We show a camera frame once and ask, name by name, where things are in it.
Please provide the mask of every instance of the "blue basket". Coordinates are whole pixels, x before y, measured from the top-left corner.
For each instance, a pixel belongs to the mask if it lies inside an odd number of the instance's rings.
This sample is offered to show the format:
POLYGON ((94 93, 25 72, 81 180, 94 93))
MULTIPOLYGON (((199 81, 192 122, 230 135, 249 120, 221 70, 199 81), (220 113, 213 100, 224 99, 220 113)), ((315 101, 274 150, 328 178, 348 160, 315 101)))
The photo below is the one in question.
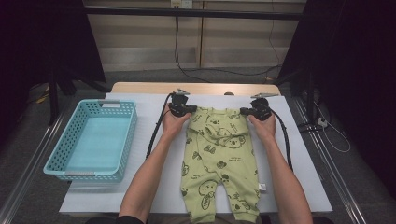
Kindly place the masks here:
POLYGON ((67 181, 120 182, 136 121, 134 101, 80 101, 44 173, 67 181))

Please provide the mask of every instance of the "clothing tag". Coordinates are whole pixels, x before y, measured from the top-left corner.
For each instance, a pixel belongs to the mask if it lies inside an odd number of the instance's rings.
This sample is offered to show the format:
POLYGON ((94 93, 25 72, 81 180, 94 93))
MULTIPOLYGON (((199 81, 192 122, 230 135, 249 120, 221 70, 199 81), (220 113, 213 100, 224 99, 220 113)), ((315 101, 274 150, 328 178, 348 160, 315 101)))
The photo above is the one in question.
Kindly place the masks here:
POLYGON ((267 186, 265 184, 259 184, 260 191, 267 191, 267 186))

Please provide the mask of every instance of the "black cable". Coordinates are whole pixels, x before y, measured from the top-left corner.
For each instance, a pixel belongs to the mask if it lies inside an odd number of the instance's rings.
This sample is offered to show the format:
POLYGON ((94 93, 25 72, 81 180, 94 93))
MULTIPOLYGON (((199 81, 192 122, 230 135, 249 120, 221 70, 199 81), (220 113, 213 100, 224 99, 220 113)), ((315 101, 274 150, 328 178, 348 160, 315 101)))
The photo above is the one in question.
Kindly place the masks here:
POLYGON ((279 64, 279 60, 278 60, 278 64, 275 66, 272 66, 270 68, 268 68, 267 70, 260 72, 260 73, 252 73, 252 74, 245 74, 245 73, 238 73, 238 72, 233 72, 233 71, 228 71, 228 70, 223 70, 223 69, 217 69, 217 68, 182 68, 180 66, 180 61, 178 58, 178 17, 176 17, 176 43, 175 43, 175 62, 176 65, 178 67, 178 69, 180 69, 180 71, 186 76, 186 77, 190 77, 190 78, 195 78, 204 82, 208 82, 211 83, 210 81, 203 79, 203 78, 199 78, 199 77, 192 77, 190 75, 188 75, 186 73, 186 71, 189 72, 194 72, 194 71, 217 71, 217 72, 225 72, 225 73, 230 73, 230 74, 234 74, 234 75, 238 75, 238 76, 245 76, 245 77, 253 77, 253 76, 259 76, 259 75, 264 75, 265 74, 265 80, 268 78, 267 74, 268 72, 274 70, 275 68, 279 68, 282 67, 282 64, 279 64))
MULTIPOLYGON (((274 9, 274 0, 271 0, 271 7, 272 7, 272 10, 274 12, 275 11, 275 9, 274 9)), ((279 64, 279 62, 280 62, 279 57, 277 56, 277 52, 276 52, 276 50, 274 48, 274 45, 273 45, 273 43, 271 41, 271 37, 272 37, 273 31, 274 31, 274 20, 272 20, 272 27, 271 27, 270 35, 268 36, 268 41, 270 42, 270 45, 271 45, 271 47, 272 47, 272 49, 273 49, 273 51, 275 53, 275 56, 277 58, 277 64, 279 64)))
MULTIPOLYGON (((326 118, 324 118, 324 115, 321 113, 321 110, 320 110, 320 107, 319 107, 319 105, 320 105, 321 103, 322 103, 322 102, 317 102, 317 103, 315 104, 315 108, 316 108, 317 111, 318 111, 318 112, 317 112, 317 117, 322 116, 323 119, 326 119, 326 118)), ((329 109, 327 108, 327 106, 325 106, 325 107, 326 107, 327 113, 329 114, 329 118, 326 119, 326 120, 327 120, 328 123, 332 124, 332 111, 329 110, 329 109)))
POLYGON ((271 110, 271 112, 275 115, 275 117, 279 120, 280 127, 282 128, 283 136, 285 137, 285 145, 286 145, 286 158, 288 161, 289 168, 293 171, 293 165, 291 163, 291 155, 290 155, 290 143, 289 143, 289 137, 288 137, 288 132, 286 131, 286 126, 283 123, 283 120, 280 118, 280 116, 273 110, 271 107, 268 105, 260 104, 267 109, 271 110))
POLYGON ((163 122, 163 116, 164 116, 167 112, 169 112, 169 111, 166 111, 165 114, 163 113, 163 111, 165 110, 166 103, 168 102, 169 97, 170 97, 171 95, 173 95, 173 94, 174 94, 173 92, 172 92, 172 93, 169 93, 168 96, 166 96, 165 102, 163 103, 163 110, 161 111, 161 115, 160 115, 160 117, 158 118, 158 121, 157 121, 157 123, 156 123, 154 132, 152 133, 151 139, 150 139, 149 144, 148 144, 148 152, 147 152, 147 155, 146 155, 146 159, 147 159, 147 158, 149 157, 149 155, 151 154, 152 145, 153 145, 153 143, 154 143, 155 137, 157 136, 157 132, 158 132, 158 130, 160 129, 161 123, 163 122))
POLYGON ((181 71, 186 77, 195 78, 195 79, 201 80, 201 81, 203 81, 203 82, 211 83, 211 81, 208 81, 208 80, 203 79, 203 78, 200 78, 200 77, 192 77, 192 76, 188 75, 188 74, 183 70, 183 68, 181 68, 180 62, 179 62, 179 60, 178 60, 178 47, 177 47, 177 45, 178 45, 178 17, 176 17, 176 43, 175 43, 175 61, 176 61, 176 65, 177 65, 178 69, 180 69, 180 71, 181 71))

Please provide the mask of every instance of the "white table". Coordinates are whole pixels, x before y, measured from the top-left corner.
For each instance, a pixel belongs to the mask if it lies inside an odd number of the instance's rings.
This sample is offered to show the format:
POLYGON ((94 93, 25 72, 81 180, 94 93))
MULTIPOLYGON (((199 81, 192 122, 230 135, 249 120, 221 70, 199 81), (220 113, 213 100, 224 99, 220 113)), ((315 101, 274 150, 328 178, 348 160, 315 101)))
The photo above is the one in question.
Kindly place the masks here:
MULTIPOLYGON (((190 91, 179 84, 185 91, 190 91)), ((145 159, 149 139, 160 116, 166 94, 149 93, 109 93, 107 99, 132 99, 136 101, 137 124, 125 177, 119 184, 86 184, 73 182, 67 192, 61 213, 69 215, 86 215, 94 213, 118 213, 124 192, 129 186, 135 172, 145 159)), ((250 107, 252 99, 245 96, 199 95, 189 96, 188 104, 212 106, 218 109, 250 107)), ((283 119, 290 140, 290 152, 294 173, 300 180, 312 212, 330 212, 332 207, 320 183, 316 169, 301 138, 286 100, 282 96, 267 98, 270 106, 283 119)), ((267 191, 262 193, 258 207, 262 213, 276 212, 276 202, 271 184, 264 148, 249 126, 259 169, 259 180, 266 184, 267 191)), ((276 132, 276 139, 286 158, 284 137, 281 131, 276 132)), ((151 212, 160 214, 186 214, 183 198, 179 189, 181 179, 181 163, 185 144, 185 135, 180 134, 172 145, 163 168, 162 180, 154 200, 151 212)), ((218 213, 231 213, 225 189, 220 185, 216 191, 218 213)))

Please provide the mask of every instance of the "yellow-green baby pants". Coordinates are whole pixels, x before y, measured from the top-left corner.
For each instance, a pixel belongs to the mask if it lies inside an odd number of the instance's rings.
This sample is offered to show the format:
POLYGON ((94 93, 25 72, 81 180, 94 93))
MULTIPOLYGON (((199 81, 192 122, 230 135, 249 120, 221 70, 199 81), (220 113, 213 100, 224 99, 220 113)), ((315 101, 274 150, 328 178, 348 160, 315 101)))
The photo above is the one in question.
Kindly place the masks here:
POLYGON ((236 109, 198 107, 187 129, 181 177, 192 223, 214 222, 221 183, 235 219, 255 222, 260 193, 247 119, 236 109))

